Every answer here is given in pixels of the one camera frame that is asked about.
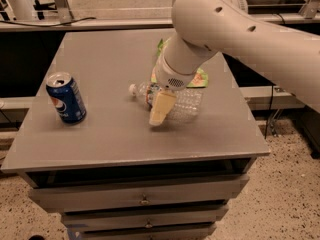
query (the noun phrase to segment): cabinet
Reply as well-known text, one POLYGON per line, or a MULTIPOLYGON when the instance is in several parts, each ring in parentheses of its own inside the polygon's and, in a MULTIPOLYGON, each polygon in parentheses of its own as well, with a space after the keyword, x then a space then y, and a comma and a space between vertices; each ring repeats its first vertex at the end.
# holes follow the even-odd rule
POLYGON ((58 118, 45 81, 4 172, 33 189, 30 198, 83 239, 205 238, 269 148, 221 54, 202 65, 210 84, 192 122, 148 124, 128 86, 150 77, 156 47, 172 29, 66 34, 49 69, 70 72, 88 115, 58 118))

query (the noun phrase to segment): can lid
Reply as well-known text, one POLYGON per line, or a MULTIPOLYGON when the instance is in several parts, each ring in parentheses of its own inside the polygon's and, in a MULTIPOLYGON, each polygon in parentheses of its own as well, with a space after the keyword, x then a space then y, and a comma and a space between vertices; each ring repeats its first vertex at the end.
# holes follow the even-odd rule
POLYGON ((47 85, 53 88, 67 85, 71 81, 71 75, 67 72, 56 72, 49 75, 47 85))

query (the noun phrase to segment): soda can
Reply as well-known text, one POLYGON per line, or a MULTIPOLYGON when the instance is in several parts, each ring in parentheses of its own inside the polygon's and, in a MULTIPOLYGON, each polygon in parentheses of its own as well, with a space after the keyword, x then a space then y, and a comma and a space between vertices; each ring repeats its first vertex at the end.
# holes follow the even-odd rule
POLYGON ((46 89, 63 122, 75 124, 85 118, 87 112, 78 85, 69 73, 50 75, 46 89))

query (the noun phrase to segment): drawer knob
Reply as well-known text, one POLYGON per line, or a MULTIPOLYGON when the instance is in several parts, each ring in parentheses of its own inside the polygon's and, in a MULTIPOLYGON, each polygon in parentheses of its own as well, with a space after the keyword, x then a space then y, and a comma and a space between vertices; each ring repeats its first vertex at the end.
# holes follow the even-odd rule
POLYGON ((150 223, 150 221, 147 222, 147 224, 145 225, 145 228, 152 228, 153 225, 150 223))
POLYGON ((150 201, 147 199, 145 195, 143 195, 143 199, 140 201, 141 205, 149 205, 150 201))

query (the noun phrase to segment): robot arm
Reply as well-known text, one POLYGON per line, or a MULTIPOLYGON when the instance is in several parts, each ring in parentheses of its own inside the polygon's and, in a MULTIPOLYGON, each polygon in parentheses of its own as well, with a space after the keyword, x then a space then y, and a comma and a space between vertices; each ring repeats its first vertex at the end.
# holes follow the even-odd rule
POLYGON ((243 3, 176 0, 176 34, 157 61, 159 84, 173 91, 185 88, 198 66, 219 51, 320 112, 320 37, 258 21, 245 12, 243 3))

